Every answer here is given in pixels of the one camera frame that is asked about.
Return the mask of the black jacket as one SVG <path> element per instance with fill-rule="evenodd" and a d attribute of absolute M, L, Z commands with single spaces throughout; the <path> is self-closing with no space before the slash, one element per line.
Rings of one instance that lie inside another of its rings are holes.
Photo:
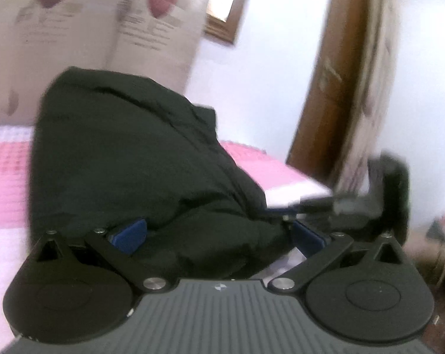
<path fill-rule="evenodd" d="M 148 78 L 70 68 L 42 98 L 29 240 L 144 220 L 135 260 L 166 278 L 248 278 L 291 250 L 265 194 L 218 142 L 216 115 Z"/>

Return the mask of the brown wooden door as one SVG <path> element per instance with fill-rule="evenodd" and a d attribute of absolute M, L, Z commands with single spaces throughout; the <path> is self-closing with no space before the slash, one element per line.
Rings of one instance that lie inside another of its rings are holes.
<path fill-rule="evenodd" d="M 356 192 L 389 105 L 398 0 L 329 0 L 310 88 L 286 163 Z"/>

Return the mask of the pink purple checked bed blanket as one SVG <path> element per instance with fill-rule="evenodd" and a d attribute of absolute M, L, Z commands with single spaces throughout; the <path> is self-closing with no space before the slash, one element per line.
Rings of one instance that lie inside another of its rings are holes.
<path fill-rule="evenodd" d="M 0 352 L 14 339 L 2 311 L 6 289 L 28 255 L 27 186 L 33 128 L 0 126 Z M 264 190 L 270 207 L 330 191 L 265 151 L 235 142 L 223 148 Z"/>

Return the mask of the beige tulip print curtain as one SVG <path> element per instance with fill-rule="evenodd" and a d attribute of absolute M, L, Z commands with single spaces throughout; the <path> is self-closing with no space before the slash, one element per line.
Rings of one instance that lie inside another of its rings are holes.
<path fill-rule="evenodd" d="M 63 71 L 114 71 L 185 91 L 209 0 L 0 0 L 0 125 L 31 125 Z"/>

